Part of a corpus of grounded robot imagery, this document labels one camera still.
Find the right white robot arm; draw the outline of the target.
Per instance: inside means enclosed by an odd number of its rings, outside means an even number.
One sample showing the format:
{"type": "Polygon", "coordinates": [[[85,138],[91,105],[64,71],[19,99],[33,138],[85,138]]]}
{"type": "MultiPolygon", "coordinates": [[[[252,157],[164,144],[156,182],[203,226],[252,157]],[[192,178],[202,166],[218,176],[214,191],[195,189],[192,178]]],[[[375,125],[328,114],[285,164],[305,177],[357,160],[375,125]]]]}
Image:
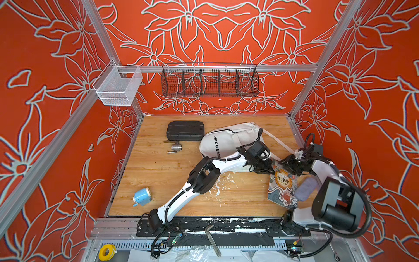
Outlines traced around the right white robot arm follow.
{"type": "Polygon", "coordinates": [[[372,222],[372,207],[362,188],[350,182],[333,161],[323,155],[323,146],[306,137],[304,147],[280,161],[295,176],[307,175],[320,187],[311,207],[285,213],[282,228],[288,234],[326,230],[342,238],[358,238],[372,222]]]}

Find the blue mug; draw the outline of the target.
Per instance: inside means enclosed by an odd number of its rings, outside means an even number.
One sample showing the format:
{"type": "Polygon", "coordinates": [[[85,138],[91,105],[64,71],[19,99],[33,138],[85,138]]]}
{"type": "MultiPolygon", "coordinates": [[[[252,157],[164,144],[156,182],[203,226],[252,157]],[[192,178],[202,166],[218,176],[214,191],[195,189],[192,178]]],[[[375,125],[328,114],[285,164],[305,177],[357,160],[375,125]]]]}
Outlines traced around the blue mug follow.
{"type": "Polygon", "coordinates": [[[137,191],[133,196],[134,207],[136,206],[144,206],[150,203],[152,200],[151,191],[148,187],[143,188],[137,191]]]}

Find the silver wrench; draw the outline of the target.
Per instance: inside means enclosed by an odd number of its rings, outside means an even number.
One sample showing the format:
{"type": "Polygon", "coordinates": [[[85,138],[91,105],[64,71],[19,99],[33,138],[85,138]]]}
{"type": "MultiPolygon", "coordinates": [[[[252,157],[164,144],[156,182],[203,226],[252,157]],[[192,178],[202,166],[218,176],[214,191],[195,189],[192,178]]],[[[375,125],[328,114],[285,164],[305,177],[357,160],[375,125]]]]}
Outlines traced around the silver wrench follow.
{"type": "Polygon", "coordinates": [[[333,256],[334,256],[335,261],[336,262],[340,262],[340,257],[338,255],[338,253],[336,252],[335,248],[332,245],[330,245],[330,249],[331,249],[331,251],[333,253],[333,256]]]}

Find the blue mythology picture book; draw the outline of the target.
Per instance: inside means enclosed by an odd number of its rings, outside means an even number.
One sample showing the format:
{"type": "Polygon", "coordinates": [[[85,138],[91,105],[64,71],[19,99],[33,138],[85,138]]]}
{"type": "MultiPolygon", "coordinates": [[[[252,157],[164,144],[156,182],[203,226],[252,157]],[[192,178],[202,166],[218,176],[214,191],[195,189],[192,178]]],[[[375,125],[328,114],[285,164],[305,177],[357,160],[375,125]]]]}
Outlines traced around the blue mythology picture book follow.
{"type": "Polygon", "coordinates": [[[299,202],[295,197],[298,186],[297,176],[285,170],[276,160],[272,168],[275,173],[270,175],[267,199],[287,209],[297,208],[299,202]]]}

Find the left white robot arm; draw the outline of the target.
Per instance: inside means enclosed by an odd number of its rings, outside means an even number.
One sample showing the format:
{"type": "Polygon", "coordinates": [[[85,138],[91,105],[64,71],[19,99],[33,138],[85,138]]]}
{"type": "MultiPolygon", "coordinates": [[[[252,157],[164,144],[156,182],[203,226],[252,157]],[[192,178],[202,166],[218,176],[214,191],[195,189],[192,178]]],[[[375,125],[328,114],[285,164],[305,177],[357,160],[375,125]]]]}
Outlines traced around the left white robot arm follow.
{"type": "Polygon", "coordinates": [[[179,226],[172,227],[170,221],[193,198],[208,192],[218,180],[219,176],[235,168],[248,167],[250,172],[257,174],[274,174],[270,150],[261,141],[264,129],[259,128],[256,139],[248,144],[239,146],[227,158],[203,157],[189,173],[187,182],[182,189],[165,205],[153,209],[148,214],[148,223],[153,233],[169,228],[179,233],[179,226]]]}

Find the white backpack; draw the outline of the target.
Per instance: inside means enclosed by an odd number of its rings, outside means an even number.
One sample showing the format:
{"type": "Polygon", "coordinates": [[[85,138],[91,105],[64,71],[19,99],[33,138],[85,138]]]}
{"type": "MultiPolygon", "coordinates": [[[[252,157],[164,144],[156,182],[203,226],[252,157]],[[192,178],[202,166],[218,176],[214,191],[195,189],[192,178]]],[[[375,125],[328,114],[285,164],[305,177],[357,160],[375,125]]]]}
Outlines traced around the white backpack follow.
{"type": "Polygon", "coordinates": [[[274,162],[280,158],[273,154],[264,143],[263,134],[268,135],[292,155],[296,153],[276,136],[253,122],[236,124],[207,133],[201,140],[199,150],[204,157],[220,159],[225,163],[220,172],[250,172],[251,157],[270,158],[274,162]]]}

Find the yellow tape roll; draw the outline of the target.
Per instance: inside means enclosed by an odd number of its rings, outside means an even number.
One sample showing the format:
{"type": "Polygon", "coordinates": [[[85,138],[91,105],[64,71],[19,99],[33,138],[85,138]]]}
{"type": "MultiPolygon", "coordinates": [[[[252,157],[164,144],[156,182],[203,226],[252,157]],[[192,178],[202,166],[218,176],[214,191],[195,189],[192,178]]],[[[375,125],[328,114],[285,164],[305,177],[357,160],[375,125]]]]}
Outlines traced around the yellow tape roll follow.
{"type": "Polygon", "coordinates": [[[116,247],[113,244],[105,244],[98,252],[98,258],[101,262],[110,261],[117,253],[116,247]]]}

